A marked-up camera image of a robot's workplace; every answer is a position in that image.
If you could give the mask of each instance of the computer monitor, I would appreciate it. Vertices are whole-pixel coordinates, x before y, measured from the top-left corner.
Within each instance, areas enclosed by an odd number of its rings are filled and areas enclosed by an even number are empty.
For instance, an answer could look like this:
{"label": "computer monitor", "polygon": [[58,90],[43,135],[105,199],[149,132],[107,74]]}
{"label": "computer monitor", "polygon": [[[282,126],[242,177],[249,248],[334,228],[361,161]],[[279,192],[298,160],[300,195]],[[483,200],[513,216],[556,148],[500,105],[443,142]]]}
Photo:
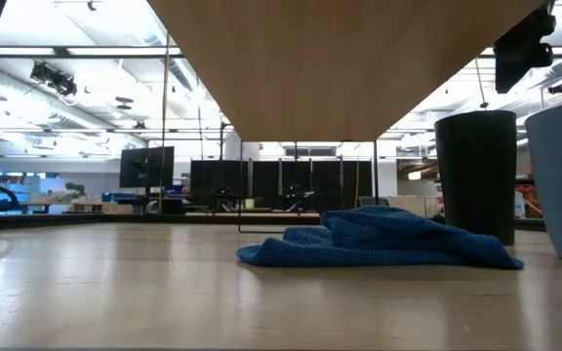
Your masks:
{"label": "computer monitor", "polygon": [[174,159],[175,147],[173,146],[123,150],[119,186],[147,188],[173,185]]}

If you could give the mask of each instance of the wall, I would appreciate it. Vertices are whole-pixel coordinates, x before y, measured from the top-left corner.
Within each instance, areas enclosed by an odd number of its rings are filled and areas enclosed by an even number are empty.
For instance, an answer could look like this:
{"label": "wall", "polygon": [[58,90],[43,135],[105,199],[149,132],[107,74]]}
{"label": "wall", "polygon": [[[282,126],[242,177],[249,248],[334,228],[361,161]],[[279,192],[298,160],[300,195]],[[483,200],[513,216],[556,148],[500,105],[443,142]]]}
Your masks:
{"label": "wall", "polygon": [[515,174],[518,176],[528,175],[531,172],[531,154],[528,148],[517,152],[517,168]]}
{"label": "wall", "polygon": [[59,178],[40,179],[39,192],[46,193],[49,190],[65,191],[68,182],[82,184],[87,194],[99,195],[104,192],[118,192],[119,175],[117,174],[66,174]]}
{"label": "wall", "polygon": [[[45,172],[71,174],[119,174],[120,160],[101,159],[41,159],[41,158],[0,158],[0,172]],[[189,162],[176,162],[173,177],[190,172]]]}
{"label": "wall", "polygon": [[[379,196],[398,195],[397,184],[396,160],[379,160]],[[372,185],[372,193],[374,194],[374,182]]]}
{"label": "wall", "polygon": [[398,195],[441,196],[441,192],[437,191],[438,185],[432,180],[398,180]]}

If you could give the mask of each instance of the black cylinder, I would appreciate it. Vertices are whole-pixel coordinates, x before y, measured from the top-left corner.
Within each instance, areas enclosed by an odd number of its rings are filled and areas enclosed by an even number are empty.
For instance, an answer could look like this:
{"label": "black cylinder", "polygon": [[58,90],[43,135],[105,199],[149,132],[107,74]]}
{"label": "black cylinder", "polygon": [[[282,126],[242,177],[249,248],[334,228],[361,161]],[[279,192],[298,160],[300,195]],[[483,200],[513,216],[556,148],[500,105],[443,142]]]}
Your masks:
{"label": "black cylinder", "polygon": [[435,123],[446,223],[514,241],[515,113],[476,111]]}

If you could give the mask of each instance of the black spotlight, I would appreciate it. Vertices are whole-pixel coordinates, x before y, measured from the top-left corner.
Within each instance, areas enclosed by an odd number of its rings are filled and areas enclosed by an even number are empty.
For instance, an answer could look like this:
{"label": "black spotlight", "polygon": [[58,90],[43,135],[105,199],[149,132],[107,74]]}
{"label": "black spotlight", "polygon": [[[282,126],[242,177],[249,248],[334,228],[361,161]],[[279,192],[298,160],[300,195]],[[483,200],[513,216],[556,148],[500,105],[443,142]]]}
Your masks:
{"label": "black spotlight", "polygon": [[552,64],[552,47],[540,43],[552,34],[556,17],[551,14],[555,0],[543,0],[530,15],[522,19],[494,44],[496,54],[496,91],[508,91],[533,67]]}
{"label": "black spotlight", "polygon": [[49,88],[55,89],[58,95],[67,97],[77,94],[77,84],[73,76],[53,69],[44,62],[34,63],[29,78],[39,84],[47,84]]}
{"label": "black spotlight", "polygon": [[562,94],[562,83],[557,86],[547,88],[547,92],[552,95]]}

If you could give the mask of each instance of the blue towel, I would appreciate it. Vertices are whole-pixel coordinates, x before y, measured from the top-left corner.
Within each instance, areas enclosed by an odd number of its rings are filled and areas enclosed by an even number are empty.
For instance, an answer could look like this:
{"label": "blue towel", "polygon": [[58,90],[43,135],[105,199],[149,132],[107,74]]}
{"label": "blue towel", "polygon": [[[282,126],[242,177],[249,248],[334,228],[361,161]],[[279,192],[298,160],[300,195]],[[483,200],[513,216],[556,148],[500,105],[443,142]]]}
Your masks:
{"label": "blue towel", "polygon": [[521,269],[500,241],[405,210],[362,207],[322,216],[322,227],[288,228],[283,239],[238,249],[245,263],[269,267],[454,264]]}

